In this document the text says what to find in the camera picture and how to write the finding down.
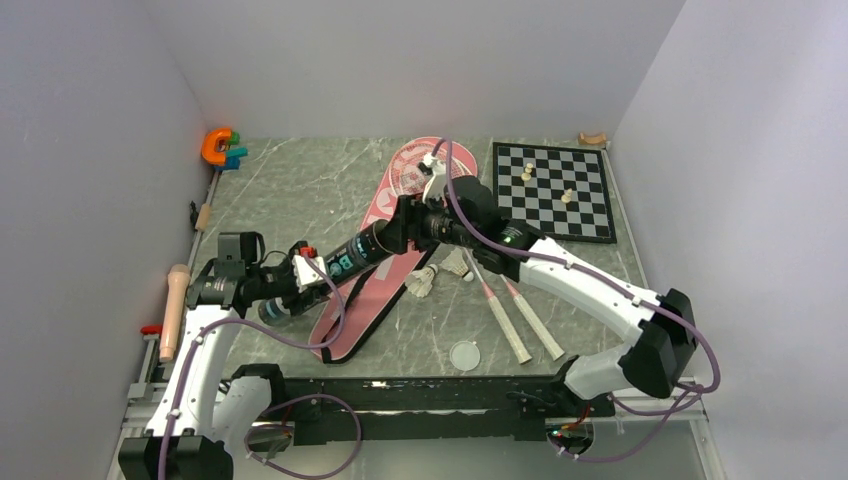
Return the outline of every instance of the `shuttlecock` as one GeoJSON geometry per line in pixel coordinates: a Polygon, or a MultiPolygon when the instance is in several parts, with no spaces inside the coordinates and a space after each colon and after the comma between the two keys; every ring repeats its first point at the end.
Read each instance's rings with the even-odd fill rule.
{"type": "Polygon", "coordinates": [[[458,248],[454,248],[450,255],[442,260],[439,266],[451,273],[459,275],[466,282],[474,280],[474,272],[468,269],[468,264],[465,263],[462,251],[458,248]]]}
{"type": "Polygon", "coordinates": [[[412,273],[406,276],[403,280],[406,289],[409,293],[418,298],[424,298],[430,293],[433,288],[433,277],[439,272],[439,267],[435,264],[427,265],[421,270],[413,270],[412,273]]]}

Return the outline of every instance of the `red button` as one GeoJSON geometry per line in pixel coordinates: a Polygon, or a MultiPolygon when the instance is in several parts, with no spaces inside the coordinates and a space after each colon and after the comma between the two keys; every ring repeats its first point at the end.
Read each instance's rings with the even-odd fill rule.
{"type": "Polygon", "coordinates": [[[162,335],[162,325],[146,325],[141,327],[142,335],[162,335]]]}
{"type": "Polygon", "coordinates": [[[315,247],[300,247],[300,256],[315,258],[318,256],[318,251],[315,250],[315,247]]]}

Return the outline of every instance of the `marble table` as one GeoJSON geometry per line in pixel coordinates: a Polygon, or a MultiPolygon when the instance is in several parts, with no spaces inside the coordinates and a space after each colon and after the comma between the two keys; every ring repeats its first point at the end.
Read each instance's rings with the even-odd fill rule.
{"type": "MultiPolygon", "coordinates": [[[[219,232],[255,230],[267,248],[286,251],[307,239],[327,253],[354,234],[374,196],[392,155],[408,138],[292,138],[250,139],[242,142],[250,154],[237,171],[225,172],[212,200],[212,215],[200,246],[196,265],[216,255],[219,232]]],[[[573,146],[573,142],[525,138],[459,138],[477,159],[479,176],[492,184],[492,142],[573,146]]],[[[617,192],[610,197],[616,244],[563,242],[575,255],[642,286],[643,274],[627,231],[617,192]]],[[[434,261],[452,247],[440,247],[434,261]]],[[[521,317],[496,276],[485,274],[513,318],[533,359],[519,365],[489,310],[478,282],[465,283],[440,274],[424,299],[403,295],[393,311],[359,352],[343,365],[324,365],[311,352],[275,342],[254,330],[243,329],[230,351],[225,374],[245,363],[278,363],[288,377],[399,377],[460,375],[532,375],[556,372],[563,359],[552,361],[541,342],[521,317]],[[480,365],[461,372],[449,359],[458,341],[476,342],[480,365]]],[[[520,285],[566,356],[589,355],[620,343],[614,333],[567,302],[520,285]]],[[[318,306],[276,330],[306,341],[318,306]]],[[[259,321],[255,308],[248,319],[259,321]]]]}

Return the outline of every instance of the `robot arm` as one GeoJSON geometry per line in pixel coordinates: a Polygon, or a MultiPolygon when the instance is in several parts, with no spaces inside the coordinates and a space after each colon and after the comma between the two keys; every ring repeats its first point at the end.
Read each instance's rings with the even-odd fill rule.
{"type": "MultiPolygon", "coordinates": [[[[671,395],[697,341],[679,324],[655,313],[649,306],[670,310],[694,325],[686,295],[673,289],[659,295],[613,277],[572,255],[527,223],[501,216],[491,191],[476,177],[456,178],[453,183],[462,211],[487,238],[503,246],[553,256],[564,260],[566,265],[576,264],[580,268],[537,258],[518,258],[483,245],[462,225],[450,204],[447,208],[443,206],[437,194],[444,188],[444,182],[439,181],[444,175],[440,165],[423,167],[435,173],[423,197],[399,197],[390,221],[379,220],[369,225],[324,258],[327,273],[334,282],[343,284],[390,255],[406,253],[410,247],[426,250],[441,243],[467,247],[483,268],[562,298],[603,322],[622,339],[623,344],[618,347],[572,359],[563,366],[558,377],[564,387],[563,395],[569,401],[580,403],[631,387],[656,398],[671,395]],[[605,282],[626,290],[632,299],[605,282]]],[[[293,258],[304,246],[298,244],[292,249],[293,258]]],[[[301,285],[305,283],[308,282],[298,281],[301,285]]],[[[260,318],[273,323],[272,320],[283,314],[310,308],[325,299],[327,293],[326,285],[318,284],[297,295],[261,303],[260,318]]]]}
{"type": "MultiPolygon", "coordinates": [[[[563,259],[566,266],[537,258],[518,258],[482,245],[458,221],[455,212],[432,195],[399,197],[390,221],[369,225],[322,261],[313,263],[321,265],[333,283],[342,285],[389,256],[406,253],[410,247],[424,250],[448,243],[469,248],[485,269],[574,304],[623,340],[620,346],[604,352],[566,361],[551,382],[551,393],[559,404],[580,408],[598,395],[631,387],[656,398],[671,396],[697,341],[683,327],[645,305],[662,307],[694,324],[689,299],[684,294],[672,289],[661,296],[622,282],[575,257],[526,223],[502,217],[492,193],[476,177],[460,177],[453,183],[460,208],[486,238],[503,246],[563,259]],[[626,289],[632,293],[632,300],[605,282],[626,289]]],[[[215,478],[232,478],[230,456],[244,454],[240,439],[250,423],[267,407],[285,401],[279,366],[253,365],[238,378],[234,376],[230,392],[216,407],[217,384],[238,327],[220,325],[203,339],[197,337],[201,329],[222,319],[253,325],[240,319],[257,301],[261,301],[260,318],[271,323],[269,319],[297,315],[326,300],[328,285],[302,268],[303,257],[315,257],[313,248],[298,242],[280,264],[264,266],[260,260],[264,259],[261,238],[255,232],[219,235],[218,258],[207,264],[191,285],[183,348],[172,380],[148,423],[145,437],[127,439],[121,447],[119,462],[128,480],[152,478],[150,462],[159,458],[158,446],[166,435],[169,417],[175,423],[174,435],[178,435],[173,437],[169,452],[175,452],[178,464],[180,459],[187,463],[177,468],[181,472],[198,472],[197,476],[185,478],[213,478],[208,475],[211,471],[220,475],[215,478]],[[191,365],[186,365],[189,345],[196,352],[191,365]],[[186,368],[186,388],[178,392],[174,379],[186,368]],[[181,406],[176,412],[170,407],[175,402],[181,406]]]]}

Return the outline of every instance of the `black and white checkered board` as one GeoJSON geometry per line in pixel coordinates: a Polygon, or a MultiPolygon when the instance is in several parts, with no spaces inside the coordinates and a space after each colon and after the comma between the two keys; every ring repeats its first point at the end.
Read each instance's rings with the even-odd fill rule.
{"type": "Polygon", "coordinates": [[[615,243],[604,163],[596,150],[494,143],[498,206],[560,240],[615,243]],[[532,163],[532,178],[521,180],[532,163]],[[571,201],[562,195],[572,189],[571,201]]]}

